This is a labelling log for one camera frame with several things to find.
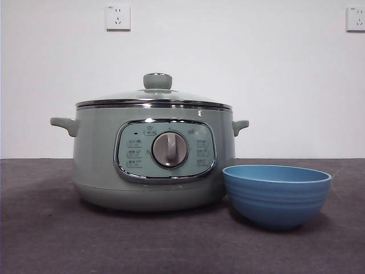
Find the lid knob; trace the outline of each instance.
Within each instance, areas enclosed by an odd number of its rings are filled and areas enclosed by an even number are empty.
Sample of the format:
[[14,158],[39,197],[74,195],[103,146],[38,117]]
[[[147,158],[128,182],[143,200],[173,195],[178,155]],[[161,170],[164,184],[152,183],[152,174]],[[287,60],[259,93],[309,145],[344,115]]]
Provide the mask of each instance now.
[[146,89],[160,88],[169,90],[172,86],[172,77],[164,73],[149,73],[143,76],[143,85]]

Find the dark gray fabric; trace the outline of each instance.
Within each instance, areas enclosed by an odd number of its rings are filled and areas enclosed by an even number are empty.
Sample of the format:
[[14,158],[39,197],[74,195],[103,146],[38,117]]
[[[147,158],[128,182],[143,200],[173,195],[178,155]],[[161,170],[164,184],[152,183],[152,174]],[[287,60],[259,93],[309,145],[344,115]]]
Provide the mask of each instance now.
[[289,232],[253,226],[228,198],[168,213],[81,201],[72,160],[1,160],[1,256],[10,273],[365,273],[365,159],[241,159],[333,175],[325,206]]

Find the ceramic bowl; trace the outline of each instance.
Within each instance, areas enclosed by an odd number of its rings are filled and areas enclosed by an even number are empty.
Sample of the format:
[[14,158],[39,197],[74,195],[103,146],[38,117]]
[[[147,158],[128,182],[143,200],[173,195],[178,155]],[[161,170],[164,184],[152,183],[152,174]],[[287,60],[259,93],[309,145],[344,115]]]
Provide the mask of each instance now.
[[241,165],[222,172],[233,207],[270,229],[292,229],[311,219],[332,180],[325,172],[290,166]]

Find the wall socket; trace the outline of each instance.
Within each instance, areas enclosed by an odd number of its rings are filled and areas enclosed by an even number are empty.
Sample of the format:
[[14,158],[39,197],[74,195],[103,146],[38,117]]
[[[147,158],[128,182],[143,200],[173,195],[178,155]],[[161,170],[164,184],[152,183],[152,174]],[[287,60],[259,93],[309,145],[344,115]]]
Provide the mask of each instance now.
[[107,6],[105,8],[107,30],[131,30],[131,8],[129,6]]
[[365,7],[348,7],[346,15],[347,31],[365,31]]

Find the glass lid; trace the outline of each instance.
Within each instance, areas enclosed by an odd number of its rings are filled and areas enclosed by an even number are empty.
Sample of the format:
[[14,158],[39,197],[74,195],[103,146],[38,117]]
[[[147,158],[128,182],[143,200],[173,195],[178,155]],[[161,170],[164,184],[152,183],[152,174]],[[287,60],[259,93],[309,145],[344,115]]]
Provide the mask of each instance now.
[[190,105],[232,109],[232,107],[215,102],[209,98],[186,92],[171,90],[172,77],[165,73],[150,73],[143,76],[143,90],[112,94],[103,98],[79,102],[77,108],[82,107],[110,107],[126,104],[156,104],[156,105]]

